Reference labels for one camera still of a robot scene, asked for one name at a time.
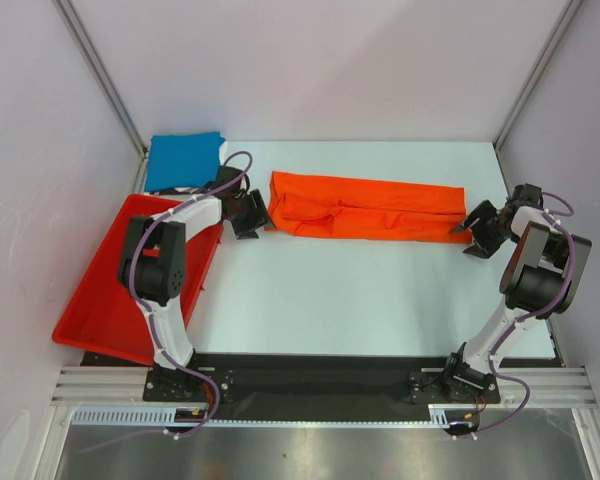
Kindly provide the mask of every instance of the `metal extrusion frame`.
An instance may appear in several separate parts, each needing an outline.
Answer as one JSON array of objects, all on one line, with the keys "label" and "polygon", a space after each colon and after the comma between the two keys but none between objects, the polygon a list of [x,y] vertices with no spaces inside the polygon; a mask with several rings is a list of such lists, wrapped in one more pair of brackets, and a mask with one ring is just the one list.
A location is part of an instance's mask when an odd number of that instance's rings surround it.
[{"label": "metal extrusion frame", "polygon": [[600,480],[600,410],[573,410],[573,418],[591,476]]},{"label": "metal extrusion frame", "polygon": [[[180,403],[147,403],[142,400],[147,367],[64,367],[51,401],[52,406],[76,407],[191,407]],[[426,372],[440,369],[427,368]],[[584,368],[503,368],[501,373],[524,380],[533,395],[527,408],[595,409],[595,396]],[[525,390],[501,381],[502,403],[493,409],[511,409],[522,402]],[[433,404],[433,409],[466,409],[471,404]]]},{"label": "metal extrusion frame", "polygon": [[[436,372],[440,369],[423,369]],[[126,425],[164,428],[188,426],[176,423],[181,408],[204,408],[205,404],[148,403],[142,400],[147,367],[64,367],[51,402],[52,419],[41,460],[34,477],[54,478],[71,425]],[[600,412],[584,368],[509,368],[505,375],[523,379],[532,389],[528,408],[572,411],[587,463],[594,480],[600,480]],[[501,382],[502,404],[491,409],[513,409],[524,389]],[[418,422],[276,422],[212,420],[208,427],[261,428],[448,428],[446,412],[474,405],[429,405],[429,421]]]},{"label": "metal extrusion frame", "polygon": [[[558,18],[558,21],[551,31],[549,38],[547,39],[547,42],[545,43],[542,52],[538,57],[538,60],[531,69],[529,77],[527,77],[527,80],[522,87],[518,98],[513,104],[513,107],[511,107],[504,124],[502,125],[495,141],[493,142],[496,154],[499,154],[502,151],[502,147],[507,141],[511,129],[515,125],[516,120],[518,120],[520,117],[520,114],[527,105],[529,98],[531,98],[531,95],[536,90],[540,80],[549,68],[551,60],[553,60],[558,48],[560,45],[562,45],[565,35],[569,31],[571,25],[573,25],[573,22],[577,18],[577,15],[580,12],[584,2],[585,0],[569,0],[565,8],[562,10],[560,18]],[[504,171],[502,171],[502,176],[505,179],[507,178]]]},{"label": "metal extrusion frame", "polygon": [[102,89],[102,93],[104,94],[107,102],[111,105],[114,113],[118,117],[122,128],[125,133],[129,137],[131,144],[138,152],[138,155],[142,156],[146,151],[146,147],[138,133],[138,129],[136,128],[127,108],[116,89],[111,76],[107,72],[98,52],[89,37],[89,34],[78,15],[78,11],[75,6],[71,2],[71,0],[53,0],[55,3],[58,13],[62,17],[69,30],[69,33],[73,37],[78,46],[78,49],[82,53],[82,57],[84,58],[89,70],[93,73],[96,81],[100,85]]},{"label": "metal extrusion frame", "polygon": [[142,193],[144,192],[144,184],[147,181],[147,173],[149,166],[149,152],[145,152],[138,162],[138,169],[133,177],[133,183],[131,184],[130,193]]}]

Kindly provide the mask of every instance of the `black mounting plate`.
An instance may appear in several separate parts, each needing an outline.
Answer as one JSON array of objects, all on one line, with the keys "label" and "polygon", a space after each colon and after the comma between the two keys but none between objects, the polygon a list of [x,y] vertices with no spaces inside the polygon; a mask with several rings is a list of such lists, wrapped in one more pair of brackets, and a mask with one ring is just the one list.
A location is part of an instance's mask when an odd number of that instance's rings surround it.
[{"label": "black mounting plate", "polygon": [[[414,405],[421,404],[449,404],[449,403],[480,403],[482,399],[467,395],[464,392],[454,391],[453,388],[443,386],[439,382],[439,372],[412,372],[409,374],[410,396],[409,401]],[[487,404],[498,404],[501,401],[500,390],[497,383],[493,383],[493,390],[486,389],[481,396]]]},{"label": "black mounting plate", "polygon": [[[198,370],[214,379],[221,390],[219,420],[395,422],[429,419],[427,404],[448,404],[441,394],[426,399],[407,382],[421,384],[442,369],[444,357],[368,357],[320,355],[255,355],[197,353]],[[86,352],[82,366],[140,367],[100,353]],[[560,360],[509,359],[503,368],[559,368]],[[192,402],[206,401],[205,392],[192,390]],[[439,392],[429,388],[423,392]],[[170,391],[156,401],[173,401]],[[410,395],[417,394],[416,400]],[[499,393],[488,392],[489,404]],[[459,410],[466,413],[472,410]]]},{"label": "black mounting plate", "polygon": [[[195,357],[187,368],[197,370]],[[230,371],[214,370],[200,372],[211,377],[220,390],[220,402],[231,401],[229,385],[232,383]],[[180,370],[162,368],[154,364],[149,367],[144,383],[142,399],[145,402],[206,402],[207,394],[203,390],[205,382]]]}]

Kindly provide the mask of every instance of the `blue cloth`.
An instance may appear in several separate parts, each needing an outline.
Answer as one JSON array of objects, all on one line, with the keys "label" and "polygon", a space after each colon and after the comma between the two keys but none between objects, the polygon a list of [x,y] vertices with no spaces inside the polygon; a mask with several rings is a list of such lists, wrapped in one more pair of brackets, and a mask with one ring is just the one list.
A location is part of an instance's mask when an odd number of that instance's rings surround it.
[{"label": "blue cloth", "polygon": [[154,135],[145,190],[203,187],[215,180],[220,167],[220,146],[224,141],[219,132]]}]

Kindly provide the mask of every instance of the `gray wall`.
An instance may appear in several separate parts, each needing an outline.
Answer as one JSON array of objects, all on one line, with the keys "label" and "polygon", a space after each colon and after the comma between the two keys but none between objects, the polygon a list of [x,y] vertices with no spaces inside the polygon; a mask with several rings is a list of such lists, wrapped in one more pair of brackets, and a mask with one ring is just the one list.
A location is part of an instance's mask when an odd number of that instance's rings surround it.
[{"label": "gray wall", "polygon": [[53,2],[0,0],[0,435],[28,411],[6,456],[17,465],[26,443],[14,478],[76,353],[51,332],[136,166]]},{"label": "gray wall", "polygon": [[556,320],[571,363],[586,365],[600,403],[600,0],[584,7],[502,154],[510,183],[568,199],[573,233],[593,251],[573,306]]},{"label": "gray wall", "polygon": [[74,3],[148,143],[491,141],[567,1]]}]

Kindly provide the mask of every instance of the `metal floor panel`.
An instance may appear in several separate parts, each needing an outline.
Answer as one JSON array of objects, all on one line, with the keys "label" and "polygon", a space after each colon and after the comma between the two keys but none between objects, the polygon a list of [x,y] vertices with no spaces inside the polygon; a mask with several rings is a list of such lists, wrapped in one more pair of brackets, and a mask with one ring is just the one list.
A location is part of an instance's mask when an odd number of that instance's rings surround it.
[{"label": "metal floor panel", "polygon": [[[503,412],[483,414],[483,424]],[[174,442],[137,437],[89,454],[75,450],[133,431],[72,426],[56,480],[589,480],[569,410],[534,410],[478,441],[442,430],[203,428]]]}]

